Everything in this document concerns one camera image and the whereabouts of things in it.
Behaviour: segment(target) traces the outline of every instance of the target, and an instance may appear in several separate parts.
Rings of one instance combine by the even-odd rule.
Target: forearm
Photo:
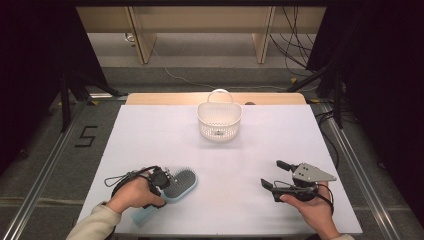
[[[81,220],[69,233],[67,240],[105,239],[121,221],[121,214],[104,205],[93,208],[91,215]]]

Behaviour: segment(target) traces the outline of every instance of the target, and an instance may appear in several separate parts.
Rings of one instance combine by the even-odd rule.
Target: gray carpet
[[[184,77],[196,84],[213,82],[217,87],[231,88],[243,83],[243,86],[290,86],[293,76],[284,69],[209,69],[209,68],[169,68],[173,75]],[[111,87],[121,92],[193,92],[210,91],[211,88],[196,86],[170,77],[164,68],[105,68],[105,75]],[[231,91],[275,92],[275,88],[229,89]],[[304,92],[307,98],[314,97],[313,91]],[[112,131],[117,113],[124,101],[100,101],[97,105],[87,105],[75,123],[74,130],[66,148],[50,177],[41,199],[31,215],[20,239],[64,239],[79,216],[83,201],[90,188],[103,150]],[[311,106],[313,111],[321,113],[319,105]],[[52,116],[44,119],[39,130],[28,145],[29,157],[18,159],[0,178],[0,233],[20,206],[22,199],[35,181],[38,172],[53,148],[61,129],[61,110],[57,102],[50,111]],[[355,153],[364,166],[379,197],[388,209],[402,239],[424,239],[423,228],[415,219],[403,198],[393,185],[386,171],[377,166],[378,157],[373,151],[359,124],[351,123],[354,117],[344,116],[344,131]],[[75,147],[88,144],[89,139],[81,139],[85,126],[86,135],[95,136],[91,147]],[[322,125],[330,140],[336,143],[328,123]],[[334,161],[335,151],[328,141],[328,149]],[[377,222],[354,178],[340,149],[338,172],[348,194],[355,213],[362,224],[364,233],[356,239],[384,239]],[[285,239],[304,239],[306,236],[287,237]]]

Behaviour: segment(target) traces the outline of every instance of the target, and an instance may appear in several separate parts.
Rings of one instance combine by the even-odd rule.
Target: human hand
[[[320,184],[328,186],[328,182],[320,182]],[[326,187],[319,186],[318,192],[326,199],[330,199],[330,193]],[[340,236],[334,225],[330,205],[321,198],[315,197],[311,201],[302,202],[294,196],[282,195],[280,199],[297,208],[305,222],[318,233],[321,239],[332,239]]]
[[[106,203],[106,206],[117,213],[123,213],[127,208],[140,208],[149,204],[165,205],[165,200],[149,190],[149,183],[142,177],[136,177],[124,184]]]

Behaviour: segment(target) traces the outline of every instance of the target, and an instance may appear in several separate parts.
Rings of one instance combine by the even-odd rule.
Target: brush bristles
[[[168,198],[178,198],[190,189],[196,183],[196,174],[190,168],[183,168],[174,175],[174,181],[163,190]]]

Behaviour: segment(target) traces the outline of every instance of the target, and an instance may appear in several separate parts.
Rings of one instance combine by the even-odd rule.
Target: white table
[[[80,219],[110,197],[105,178],[158,165],[192,168],[198,184],[179,202],[149,215],[142,224],[129,209],[117,234],[147,237],[270,237],[313,233],[288,204],[275,203],[260,179],[293,183],[291,173],[276,166],[306,162],[338,177],[308,105],[242,106],[239,135],[225,144],[203,138],[197,106],[122,106]],[[361,227],[340,182],[330,182],[334,219],[340,232]]]

